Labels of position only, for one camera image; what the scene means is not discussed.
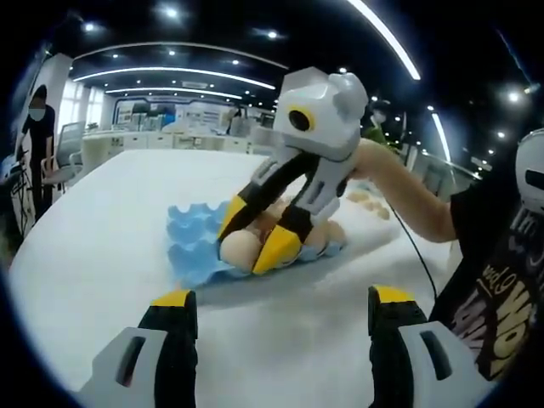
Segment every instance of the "egg carton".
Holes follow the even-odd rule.
[[[168,249],[168,259],[182,287],[193,289],[252,276],[250,272],[219,258],[217,236],[228,204],[228,201],[224,201],[216,208],[206,203],[191,204],[187,211],[181,211],[176,206],[168,208],[167,234],[173,243]],[[329,242],[321,252],[311,246],[303,246],[291,262],[275,269],[284,269],[296,262],[307,263],[321,257],[334,257],[342,249],[337,242]]]

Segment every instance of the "chair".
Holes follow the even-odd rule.
[[[49,177],[42,180],[43,184],[62,184],[72,180],[82,171],[82,138],[85,132],[85,122],[68,123],[62,127],[57,151],[51,157],[52,164],[57,163]],[[47,159],[42,160],[42,171],[45,173]]]

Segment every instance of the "brown egg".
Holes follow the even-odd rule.
[[[361,202],[361,205],[366,208],[368,211],[374,211],[376,208],[376,202],[369,200],[369,201],[363,201]]]
[[[385,207],[381,207],[377,210],[377,216],[381,219],[389,219],[389,210]]]
[[[276,216],[273,212],[266,210],[265,212],[261,212],[252,224],[261,232],[270,231],[275,227],[279,219],[280,216]]]
[[[351,193],[348,194],[346,198],[352,202],[359,202],[360,193],[361,193],[360,191],[352,191]]]
[[[250,272],[262,247],[254,234],[241,229],[227,235],[219,248],[219,256],[226,263]]]
[[[326,224],[321,224],[314,227],[306,238],[306,241],[304,241],[304,245],[313,247],[317,252],[323,251],[327,243],[326,226]]]
[[[327,224],[327,240],[336,242],[340,245],[346,245],[348,239],[346,238],[346,232],[336,221],[329,221]]]

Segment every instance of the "black cable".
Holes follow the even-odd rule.
[[[419,257],[419,260],[421,261],[423,268],[425,269],[425,272],[427,273],[427,277],[429,281],[431,282],[431,286],[433,287],[434,301],[436,301],[436,299],[438,298],[438,293],[436,292],[436,286],[434,285],[434,280],[433,280],[433,277],[431,276],[431,273],[428,270],[427,264],[423,260],[422,254],[419,252],[419,248],[417,247],[416,243],[411,237],[411,234],[406,228],[405,223],[402,221],[402,219],[400,219],[399,214],[397,214],[397,212],[394,210],[393,207],[391,207],[391,210],[393,211],[394,216],[399,220],[400,226],[405,231],[406,235],[408,235],[408,238],[410,239],[411,244],[414,246],[414,249],[416,250],[417,256]]]

